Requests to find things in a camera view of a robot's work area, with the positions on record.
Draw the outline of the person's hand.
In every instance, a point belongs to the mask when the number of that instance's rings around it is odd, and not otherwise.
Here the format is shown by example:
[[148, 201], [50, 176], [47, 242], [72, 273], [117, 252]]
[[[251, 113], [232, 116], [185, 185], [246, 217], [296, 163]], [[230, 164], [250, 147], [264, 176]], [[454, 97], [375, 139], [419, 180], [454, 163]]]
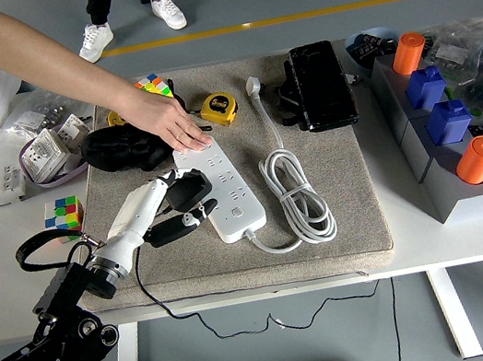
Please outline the person's hand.
[[212, 138], [194, 123], [176, 99], [131, 87], [119, 94], [110, 109], [176, 151], [199, 151], [211, 145]]

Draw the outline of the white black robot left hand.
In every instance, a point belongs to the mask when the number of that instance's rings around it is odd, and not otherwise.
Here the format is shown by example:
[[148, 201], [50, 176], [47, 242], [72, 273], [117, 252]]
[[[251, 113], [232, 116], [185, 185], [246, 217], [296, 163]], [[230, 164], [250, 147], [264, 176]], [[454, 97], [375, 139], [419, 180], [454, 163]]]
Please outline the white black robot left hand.
[[[212, 189], [207, 177], [197, 169], [174, 169], [128, 194], [112, 223], [107, 241], [91, 258], [96, 266], [130, 271], [135, 249], [144, 242], [165, 246], [194, 231], [215, 209], [218, 201], [200, 202]], [[153, 225], [159, 206], [168, 196], [177, 216]]]

